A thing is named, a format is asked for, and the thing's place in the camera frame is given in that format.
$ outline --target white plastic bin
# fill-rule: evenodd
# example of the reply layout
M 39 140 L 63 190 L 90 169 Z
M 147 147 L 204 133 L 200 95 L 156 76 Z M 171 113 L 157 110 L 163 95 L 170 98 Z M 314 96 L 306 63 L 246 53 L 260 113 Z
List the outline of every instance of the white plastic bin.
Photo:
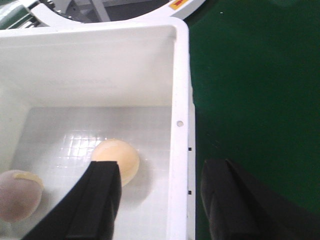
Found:
M 39 222 L 108 138 L 129 142 L 141 160 L 122 189 L 113 239 L 194 239 L 188 39 L 177 18 L 0 31 L 0 172 L 26 170 L 44 183 L 36 212 L 1 222 L 1 240 Z

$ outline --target green surface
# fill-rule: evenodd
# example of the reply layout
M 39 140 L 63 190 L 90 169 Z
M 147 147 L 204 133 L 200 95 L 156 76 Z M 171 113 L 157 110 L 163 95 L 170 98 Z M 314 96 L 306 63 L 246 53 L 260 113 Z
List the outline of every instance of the green surface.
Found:
M 229 158 L 320 213 L 320 1 L 220 0 L 186 19 L 196 107 L 197 240 L 209 240 L 203 162 Z
M 0 30 L 17 28 L 31 17 L 19 0 L 0 0 Z

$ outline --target ball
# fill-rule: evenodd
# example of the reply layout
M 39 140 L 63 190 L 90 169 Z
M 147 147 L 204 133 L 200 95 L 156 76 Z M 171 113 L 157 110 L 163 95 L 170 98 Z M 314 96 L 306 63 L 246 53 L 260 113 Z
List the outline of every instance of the ball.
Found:
M 139 154 L 130 144 L 115 138 L 102 141 L 93 151 L 92 161 L 116 161 L 122 187 L 129 183 L 139 169 Z
M 14 223 L 29 217 L 40 203 L 43 188 L 42 180 L 31 172 L 0 174 L 0 218 Z

